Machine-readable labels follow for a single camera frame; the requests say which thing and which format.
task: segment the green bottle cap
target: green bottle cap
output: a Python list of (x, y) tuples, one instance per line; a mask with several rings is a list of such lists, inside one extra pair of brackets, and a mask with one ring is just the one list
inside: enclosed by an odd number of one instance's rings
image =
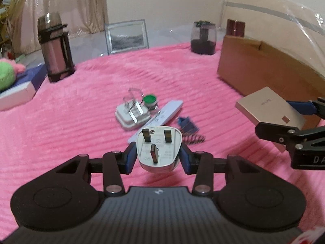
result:
[(151, 105), (157, 101), (157, 98), (153, 94), (144, 96), (143, 101), (145, 104)]

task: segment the stuffed toy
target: stuffed toy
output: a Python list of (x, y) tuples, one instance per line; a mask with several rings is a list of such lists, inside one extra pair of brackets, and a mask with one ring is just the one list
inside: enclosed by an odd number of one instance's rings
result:
[(26, 70), (22, 64), (17, 64), (14, 60), (0, 59), (0, 91), (6, 90), (12, 86), (19, 73)]

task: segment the picture frame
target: picture frame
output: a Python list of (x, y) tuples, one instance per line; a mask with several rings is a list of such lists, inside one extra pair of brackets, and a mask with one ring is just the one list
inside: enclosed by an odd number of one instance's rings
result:
[(144, 19), (106, 24), (105, 36), (108, 55), (149, 48)]

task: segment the blue book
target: blue book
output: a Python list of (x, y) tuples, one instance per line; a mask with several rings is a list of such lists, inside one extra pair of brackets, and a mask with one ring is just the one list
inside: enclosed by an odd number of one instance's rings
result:
[(0, 93), (0, 111), (30, 101), (47, 75), (45, 64), (18, 74), (15, 83)]

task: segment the power plug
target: power plug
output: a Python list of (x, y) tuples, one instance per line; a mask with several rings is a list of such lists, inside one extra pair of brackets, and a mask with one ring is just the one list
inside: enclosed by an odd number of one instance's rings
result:
[(141, 167), (153, 173), (170, 172), (177, 167), (182, 133), (170, 126), (143, 129), (136, 139)]

